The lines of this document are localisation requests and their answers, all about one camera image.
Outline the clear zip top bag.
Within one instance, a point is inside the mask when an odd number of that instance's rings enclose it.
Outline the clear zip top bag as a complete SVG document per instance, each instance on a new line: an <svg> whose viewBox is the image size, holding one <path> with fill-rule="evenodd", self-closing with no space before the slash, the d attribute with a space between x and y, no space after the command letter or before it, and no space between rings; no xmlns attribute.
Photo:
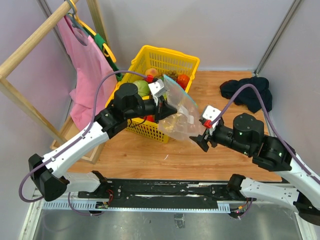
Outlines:
<svg viewBox="0 0 320 240"><path fill-rule="evenodd" d="M163 76L167 103L173 106L174 113L158 123L158 129L178 141L191 141L190 137L203 134L205 127L200 122L200 113L195 101L169 76Z"/></svg>

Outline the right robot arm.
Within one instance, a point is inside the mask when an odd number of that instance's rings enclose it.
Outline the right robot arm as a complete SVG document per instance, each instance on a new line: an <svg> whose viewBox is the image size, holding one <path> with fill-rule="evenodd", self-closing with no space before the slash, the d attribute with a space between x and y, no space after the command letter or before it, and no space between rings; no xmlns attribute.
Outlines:
<svg viewBox="0 0 320 240"><path fill-rule="evenodd" d="M221 119L214 130L206 129L191 140L204 152L222 145L246 155L253 164L276 173L292 185L279 187L233 174L226 186L230 199L264 200L291 209L311 224L320 224L320 186L314 180L315 174L306 164L294 161L292 148L286 148L277 137L265 135L262 121L243 113L233 120L232 128L226 127Z"/></svg>

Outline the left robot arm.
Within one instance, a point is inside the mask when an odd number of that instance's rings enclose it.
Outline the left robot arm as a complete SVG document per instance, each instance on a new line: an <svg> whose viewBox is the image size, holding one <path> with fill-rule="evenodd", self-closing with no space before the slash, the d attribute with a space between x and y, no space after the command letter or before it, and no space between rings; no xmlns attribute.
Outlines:
<svg viewBox="0 0 320 240"><path fill-rule="evenodd" d="M47 202L64 193L88 192L96 198L107 193L107 180L98 171L75 173L68 169L96 146L127 128L129 119L153 115L156 121L160 121L177 113L163 96L166 89L161 79L148 87L151 98L144 100L135 84L122 84L114 92L110 104L81 132L44 156L34 154L29 158L31 179Z"/></svg>

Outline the green cabbage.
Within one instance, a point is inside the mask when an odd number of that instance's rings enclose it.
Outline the green cabbage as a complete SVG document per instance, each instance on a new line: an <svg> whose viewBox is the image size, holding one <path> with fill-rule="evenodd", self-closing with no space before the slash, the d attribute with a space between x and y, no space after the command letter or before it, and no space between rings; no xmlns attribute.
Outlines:
<svg viewBox="0 0 320 240"><path fill-rule="evenodd" d="M146 97L150 93L149 84L145 80L136 80L133 82L137 88L138 88L138 95L143 97Z"/></svg>

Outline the orange persimmon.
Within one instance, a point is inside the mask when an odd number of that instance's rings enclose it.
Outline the orange persimmon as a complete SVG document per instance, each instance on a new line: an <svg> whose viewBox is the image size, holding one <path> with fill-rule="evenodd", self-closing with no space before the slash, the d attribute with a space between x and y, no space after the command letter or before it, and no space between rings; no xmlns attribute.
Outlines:
<svg viewBox="0 0 320 240"><path fill-rule="evenodd" d="M180 74L176 82L185 90L189 84L190 78L186 74Z"/></svg>

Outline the green grapes bunch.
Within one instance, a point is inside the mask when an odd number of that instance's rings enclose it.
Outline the green grapes bunch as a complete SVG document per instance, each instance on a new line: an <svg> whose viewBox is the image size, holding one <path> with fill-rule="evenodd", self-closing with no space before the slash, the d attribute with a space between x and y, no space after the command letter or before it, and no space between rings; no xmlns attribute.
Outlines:
<svg viewBox="0 0 320 240"><path fill-rule="evenodd" d="M176 71L166 71L164 73L165 75L167 75L168 77L172 78L172 79L177 79L178 78L178 73Z"/></svg>

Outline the peach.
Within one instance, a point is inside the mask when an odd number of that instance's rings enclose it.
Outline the peach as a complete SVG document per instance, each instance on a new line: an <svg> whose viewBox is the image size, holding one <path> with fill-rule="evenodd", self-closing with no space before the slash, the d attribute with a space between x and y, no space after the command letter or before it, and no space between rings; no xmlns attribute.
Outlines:
<svg viewBox="0 0 320 240"><path fill-rule="evenodd" d="M159 75L159 72L157 69L155 68L149 68L145 71L145 75L148 76L148 75L151 75L153 77L157 77Z"/></svg>

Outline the yellow plastic basket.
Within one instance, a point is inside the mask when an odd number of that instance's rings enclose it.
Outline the yellow plastic basket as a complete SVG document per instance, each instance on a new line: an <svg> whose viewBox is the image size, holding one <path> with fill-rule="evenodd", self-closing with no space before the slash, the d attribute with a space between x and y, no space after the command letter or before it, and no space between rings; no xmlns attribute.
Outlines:
<svg viewBox="0 0 320 240"><path fill-rule="evenodd" d="M199 62L200 60L197 57L186 55L175 50L145 45L132 60L130 68L122 71L124 76L122 80L116 84L114 91L105 105L105 108L114 99L114 93L120 88L121 85L125 83L134 84L134 82L138 80L145 80L147 82L146 79L148 75L145 75L145 71L149 68L155 68L157 69L158 73L164 74L161 78L159 78L162 80L164 80L165 72L167 71L176 71L178 75L187 75L189 77L189 83L184 90L186 93L188 93L190 85L195 78L195 73ZM149 95L142 97L142 99L148 100L151 97L151 93L149 92ZM151 139L165 143L169 138L168 135L165 135L158 129L159 122L154 121L153 115L132 118L129 119L127 123L128 126L125 129L128 131L136 132L140 135L144 135Z"/></svg>

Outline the dark navy cloth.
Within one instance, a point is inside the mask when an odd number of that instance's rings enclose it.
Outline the dark navy cloth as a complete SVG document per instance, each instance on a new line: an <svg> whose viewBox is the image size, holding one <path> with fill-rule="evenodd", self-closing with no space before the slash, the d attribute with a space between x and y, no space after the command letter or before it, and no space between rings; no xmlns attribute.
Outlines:
<svg viewBox="0 0 320 240"><path fill-rule="evenodd" d="M240 87L246 84L251 84L258 90L266 111L270 112L273 107L273 97L269 90L269 81L265 77L253 76L240 80L228 80L219 86L220 94L223 98L230 99ZM250 87L240 92L233 102L238 106L246 106L252 113L256 113L262 108L256 93Z"/></svg>

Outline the yellow hanger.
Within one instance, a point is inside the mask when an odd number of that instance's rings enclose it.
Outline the yellow hanger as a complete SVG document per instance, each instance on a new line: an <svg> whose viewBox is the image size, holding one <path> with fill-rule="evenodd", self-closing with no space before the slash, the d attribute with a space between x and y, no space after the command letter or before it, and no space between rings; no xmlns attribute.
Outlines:
<svg viewBox="0 0 320 240"><path fill-rule="evenodd" d="M113 63L116 63L116 57L107 45L107 42L98 33L93 31L86 23L80 20L77 14L76 4L72 0L67 0L67 2L72 10L72 13L68 13L67 16L71 19L73 26L82 30L87 36L91 36L102 51L103 55L107 59L110 59Z"/></svg>

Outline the pink shirt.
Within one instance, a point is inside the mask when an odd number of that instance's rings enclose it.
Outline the pink shirt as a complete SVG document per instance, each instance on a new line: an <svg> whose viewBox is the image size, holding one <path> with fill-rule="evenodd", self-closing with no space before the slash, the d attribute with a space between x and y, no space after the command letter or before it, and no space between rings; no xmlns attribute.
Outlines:
<svg viewBox="0 0 320 240"><path fill-rule="evenodd" d="M99 84L113 70L94 39L73 27L68 16L62 18L57 26L66 52L76 70L76 87L69 93L73 100L70 116L81 131L92 119Z"/></svg>

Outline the wooden clothes rack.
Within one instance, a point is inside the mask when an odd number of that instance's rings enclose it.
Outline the wooden clothes rack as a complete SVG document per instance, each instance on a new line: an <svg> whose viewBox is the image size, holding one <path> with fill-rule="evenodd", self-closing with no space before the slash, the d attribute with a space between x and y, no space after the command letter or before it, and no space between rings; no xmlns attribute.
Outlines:
<svg viewBox="0 0 320 240"><path fill-rule="evenodd" d="M104 21L100 11L98 0L87 0L87 5L94 23L94 27L108 43L108 35L104 26ZM75 134L75 126L71 118L68 117L63 124L61 131L58 130L6 79L13 70L28 56L28 54L43 40L43 38L57 25L58 21L71 9L68 3L62 3L48 18L28 37L24 43L18 47L1 65L0 65L0 91L17 105L25 114L35 121L42 129L54 138L50 147L55 147L55 143L62 145L67 140L66 134ZM81 158L82 161L90 164L96 164L104 144L96 146L93 150Z"/></svg>

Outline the grey hanger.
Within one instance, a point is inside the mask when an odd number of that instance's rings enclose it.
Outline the grey hanger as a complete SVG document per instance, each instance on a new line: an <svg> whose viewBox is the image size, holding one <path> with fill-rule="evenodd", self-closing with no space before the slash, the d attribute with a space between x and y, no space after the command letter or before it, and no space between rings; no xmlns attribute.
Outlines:
<svg viewBox="0 0 320 240"><path fill-rule="evenodd" d="M88 45L88 37L89 34L86 32L86 30L76 21L76 19L73 17L71 13L67 13L66 17L69 18L71 21L70 29L75 36L75 38L78 40L79 43L81 43L83 46Z"/></svg>

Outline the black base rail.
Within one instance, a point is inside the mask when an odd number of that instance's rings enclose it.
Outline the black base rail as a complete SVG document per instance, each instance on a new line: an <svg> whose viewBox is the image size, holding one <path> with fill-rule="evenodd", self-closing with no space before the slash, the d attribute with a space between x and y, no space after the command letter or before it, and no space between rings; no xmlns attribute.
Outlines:
<svg viewBox="0 0 320 240"><path fill-rule="evenodd" d="M79 198L106 200L112 208L159 211L201 211L218 209L219 201L246 201L232 197L227 182L195 180L109 179L95 192L80 191Z"/></svg>

